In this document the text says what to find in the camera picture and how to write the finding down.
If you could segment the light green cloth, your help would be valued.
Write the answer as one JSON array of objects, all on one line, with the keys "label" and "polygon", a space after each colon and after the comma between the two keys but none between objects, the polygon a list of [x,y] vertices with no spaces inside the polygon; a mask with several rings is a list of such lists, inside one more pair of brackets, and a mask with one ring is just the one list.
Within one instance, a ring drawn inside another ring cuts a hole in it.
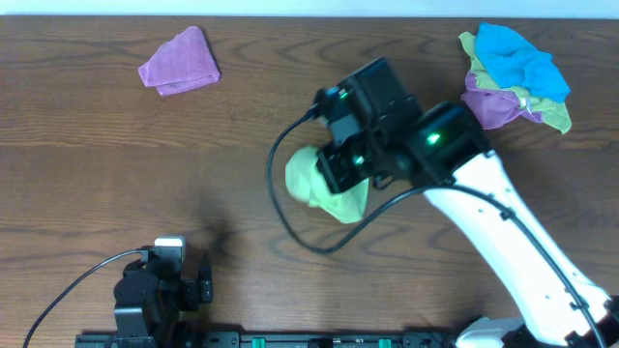
[{"label": "light green cloth", "polygon": [[368,202],[368,179],[345,193],[331,193],[317,169],[317,151],[312,146],[299,149],[285,166],[288,193],[311,208],[320,208],[339,222],[356,223],[364,218]]}]

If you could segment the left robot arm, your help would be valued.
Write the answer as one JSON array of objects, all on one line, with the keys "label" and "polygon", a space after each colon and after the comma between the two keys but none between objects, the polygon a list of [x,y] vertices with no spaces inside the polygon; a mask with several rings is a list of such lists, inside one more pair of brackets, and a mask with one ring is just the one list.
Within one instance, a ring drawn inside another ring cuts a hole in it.
[{"label": "left robot arm", "polygon": [[201,347],[204,335],[180,319],[213,300],[212,268],[203,256],[197,275],[182,277],[177,252],[160,252],[130,263],[114,287],[117,331],[107,347]]}]

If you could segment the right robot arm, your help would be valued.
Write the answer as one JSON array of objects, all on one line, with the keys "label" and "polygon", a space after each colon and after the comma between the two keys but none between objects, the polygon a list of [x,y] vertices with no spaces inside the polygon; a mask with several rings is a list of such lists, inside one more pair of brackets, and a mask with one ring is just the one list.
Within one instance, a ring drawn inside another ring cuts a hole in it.
[{"label": "right robot arm", "polygon": [[514,299],[517,318],[481,318],[456,347],[609,347],[618,300],[584,275],[528,209],[476,118],[443,102],[423,110],[376,59],[314,98],[332,139],[317,167],[330,191],[364,180],[410,183],[449,218]]}]

